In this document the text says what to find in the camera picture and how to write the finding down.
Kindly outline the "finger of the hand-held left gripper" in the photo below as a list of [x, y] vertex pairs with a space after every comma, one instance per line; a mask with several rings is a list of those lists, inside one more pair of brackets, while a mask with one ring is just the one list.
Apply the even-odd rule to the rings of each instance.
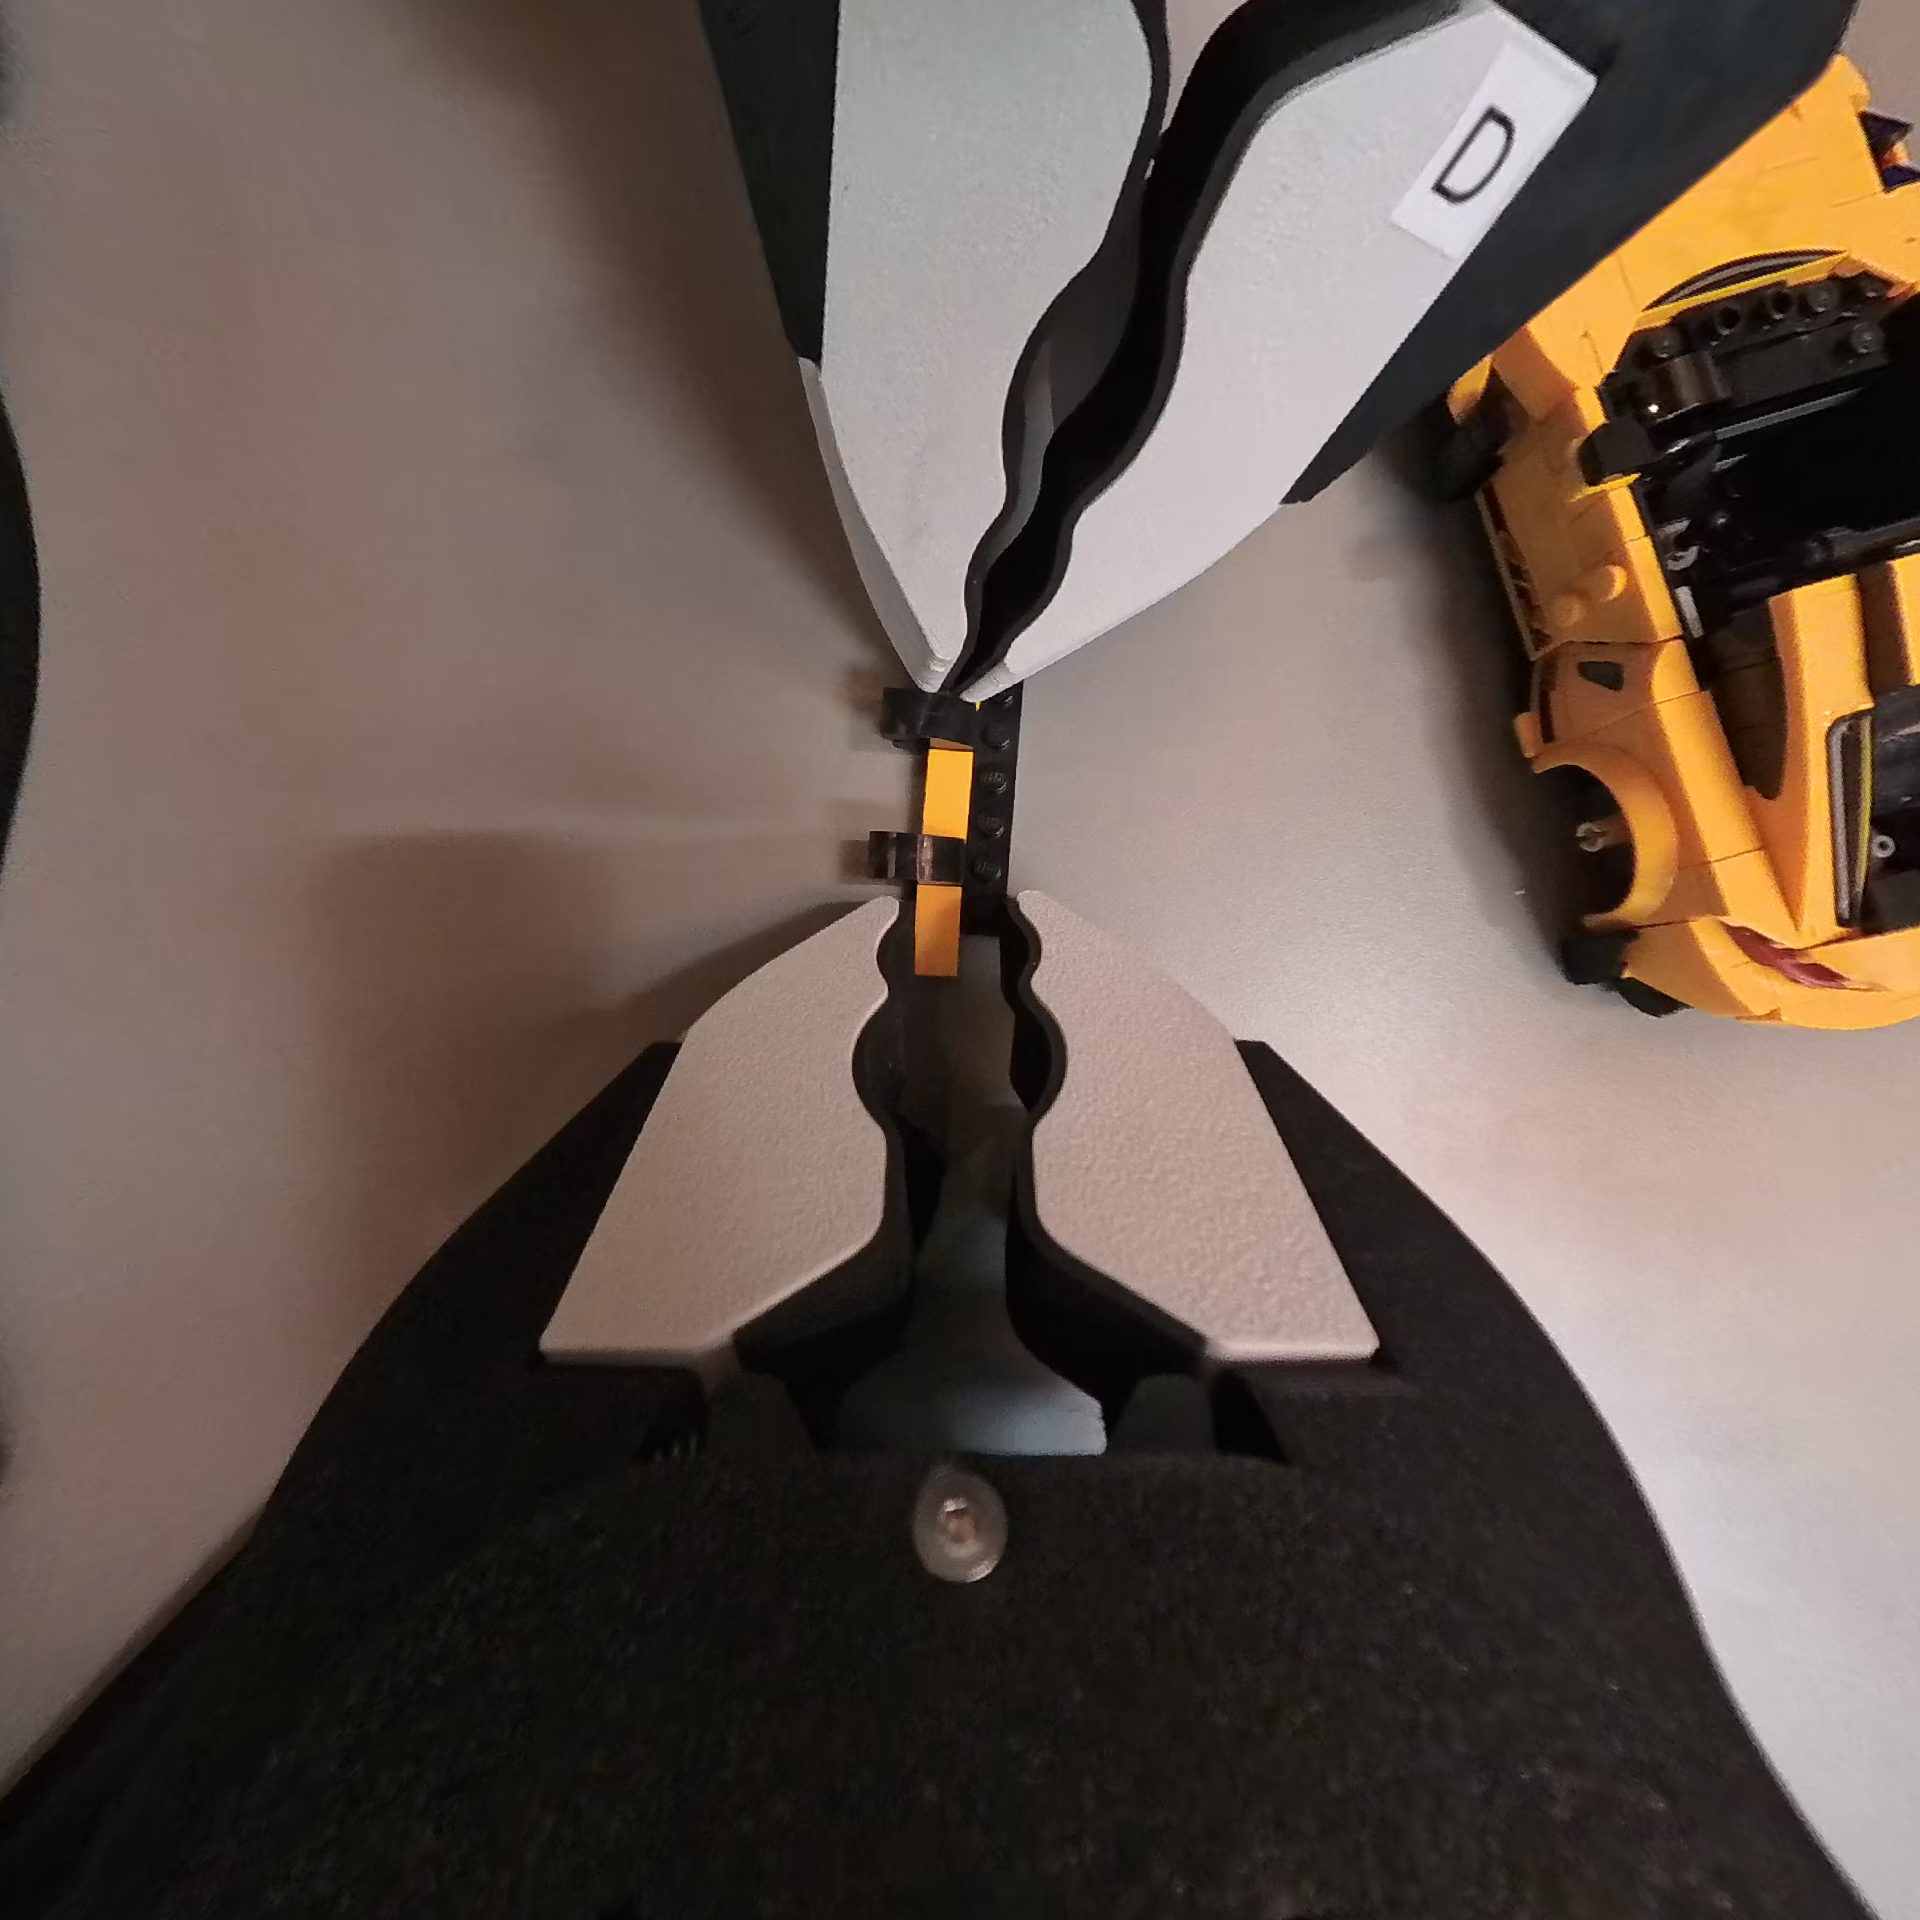
[[1164, 132], [1139, 281], [989, 575], [982, 702], [1185, 587], [1269, 519], [1594, 96], [1497, 4], [1243, 9]]
[[903, 677], [970, 639], [1017, 497], [1034, 338], [1111, 236], [1164, 96], [1137, 4], [843, 4], [821, 344], [799, 363], [831, 504]]

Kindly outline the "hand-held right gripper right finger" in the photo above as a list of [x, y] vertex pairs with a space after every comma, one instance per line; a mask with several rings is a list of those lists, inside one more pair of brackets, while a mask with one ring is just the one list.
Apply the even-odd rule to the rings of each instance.
[[1379, 1333], [1222, 1019], [1041, 891], [1028, 992], [1061, 1041], [1033, 1125], [1043, 1249], [1204, 1361], [1367, 1361]]

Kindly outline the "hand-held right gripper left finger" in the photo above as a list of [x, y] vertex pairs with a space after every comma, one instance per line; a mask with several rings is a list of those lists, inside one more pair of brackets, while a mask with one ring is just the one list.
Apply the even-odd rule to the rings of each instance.
[[907, 1280], [898, 1138], [855, 1078], [889, 1001], [876, 898], [687, 1027], [543, 1330], [547, 1361], [739, 1367], [889, 1310]]

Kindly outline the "black yellow lego plate assembly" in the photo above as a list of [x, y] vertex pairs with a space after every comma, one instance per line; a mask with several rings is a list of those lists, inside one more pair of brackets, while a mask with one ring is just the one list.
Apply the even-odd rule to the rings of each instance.
[[865, 853], [869, 874], [902, 887], [910, 907], [910, 957], [916, 881], [962, 887], [962, 937], [998, 932], [1015, 833], [1021, 686], [998, 691], [987, 710], [973, 710], [960, 696], [889, 686], [878, 731], [919, 757], [916, 827], [876, 830]]

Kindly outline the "yellow lego car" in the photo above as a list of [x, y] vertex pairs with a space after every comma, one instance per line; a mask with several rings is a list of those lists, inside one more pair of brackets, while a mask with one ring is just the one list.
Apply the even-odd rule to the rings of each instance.
[[1445, 394], [1569, 982], [1916, 1019], [1916, 148], [1849, 56]]

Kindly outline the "person's dark clothed torso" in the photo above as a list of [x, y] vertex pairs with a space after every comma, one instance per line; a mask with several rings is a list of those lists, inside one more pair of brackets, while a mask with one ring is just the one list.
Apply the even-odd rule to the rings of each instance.
[[13, 421], [3, 409], [3, 859], [34, 729], [39, 615], [31, 505]]

